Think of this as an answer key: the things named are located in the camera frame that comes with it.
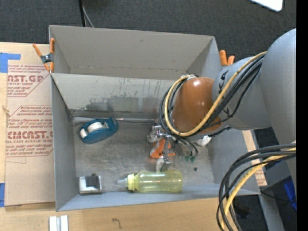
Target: cardboard sheet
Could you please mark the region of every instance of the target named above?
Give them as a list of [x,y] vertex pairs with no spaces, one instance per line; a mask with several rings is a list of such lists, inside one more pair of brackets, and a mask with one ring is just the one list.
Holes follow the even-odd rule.
[[1,43],[0,51],[21,55],[7,67],[4,205],[53,202],[50,74],[31,44]]

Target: gray cardboard box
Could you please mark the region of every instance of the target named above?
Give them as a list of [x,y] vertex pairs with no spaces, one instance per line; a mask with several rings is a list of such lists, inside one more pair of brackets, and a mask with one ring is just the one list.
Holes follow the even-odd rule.
[[[136,205],[210,198],[233,161],[247,152],[241,131],[229,130],[199,148],[194,162],[175,158],[184,187],[180,193],[128,192],[116,181],[129,173],[155,171],[153,145],[146,140],[159,103],[184,74],[215,78],[221,70],[212,36],[103,28],[50,26],[55,39],[51,74],[56,210]],[[84,144],[79,128],[113,116],[119,131]],[[80,195],[77,178],[101,176],[103,192]],[[239,194],[256,194],[251,178]]]

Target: plastic bottle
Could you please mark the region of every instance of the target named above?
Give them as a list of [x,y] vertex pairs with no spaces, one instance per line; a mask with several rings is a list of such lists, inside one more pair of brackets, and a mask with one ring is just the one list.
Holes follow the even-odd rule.
[[126,186],[128,190],[139,192],[165,191],[179,192],[182,190],[183,178],[179,170],[167,170],[163,172],[140,172],[136,175],[129,174],[117,184]]

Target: blue tape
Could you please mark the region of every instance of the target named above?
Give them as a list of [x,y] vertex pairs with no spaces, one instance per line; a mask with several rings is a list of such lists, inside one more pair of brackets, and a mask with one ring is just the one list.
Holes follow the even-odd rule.
[[20,60],[21,54],[8,54],[0,52],[0,73],[8,72],[9,60]]
[[4,207],[4,183],[0,183],[0,207]]
[[288,195],[291,206],[295,209],[295,211],[297,211],[296,194],[293,181],[292,180],[287,181],[284,184],[284,189]]

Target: blue tape dispenser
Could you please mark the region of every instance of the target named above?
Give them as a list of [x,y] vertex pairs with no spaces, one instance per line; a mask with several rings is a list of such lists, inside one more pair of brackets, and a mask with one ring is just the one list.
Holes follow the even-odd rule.
[[84,124],[80,128],[79,133],[84,143],[93,144],[109,138],[118,129],[118,122],[111,116],[108,119],[95,119]]

